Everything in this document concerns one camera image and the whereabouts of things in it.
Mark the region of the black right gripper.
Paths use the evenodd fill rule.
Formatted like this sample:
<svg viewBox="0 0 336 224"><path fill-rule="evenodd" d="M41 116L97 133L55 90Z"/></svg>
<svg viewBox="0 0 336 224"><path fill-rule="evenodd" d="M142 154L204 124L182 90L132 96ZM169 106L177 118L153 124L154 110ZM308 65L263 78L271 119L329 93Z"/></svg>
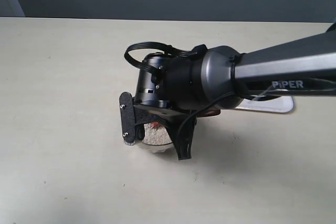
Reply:
<svg viewBox="0 0 336 224"><path fill-rule="evenodd" d="M143 63L158 70L159 76L140 70L135 92L135 108L161 118L179 161L191 159L196 116L184 115L182 110L174 108L166 94L164 78L169 67L183 60L182 57L168 57L163 53L148 54Z"/></svg>

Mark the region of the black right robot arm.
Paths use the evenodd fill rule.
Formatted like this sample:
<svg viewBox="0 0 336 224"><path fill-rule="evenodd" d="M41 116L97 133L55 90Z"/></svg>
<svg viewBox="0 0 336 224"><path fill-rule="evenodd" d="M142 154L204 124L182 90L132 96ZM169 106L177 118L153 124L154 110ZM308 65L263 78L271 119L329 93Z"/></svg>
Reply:
<svg viewBox="0 0 336 224"><path fill-rule="evenodd" d="M198 117L234 109L245 99L335 95L335 25L249 53L142 42L128 47L124 57L140 71L132 106L163 124L180 160L191 158Z"/></svg>

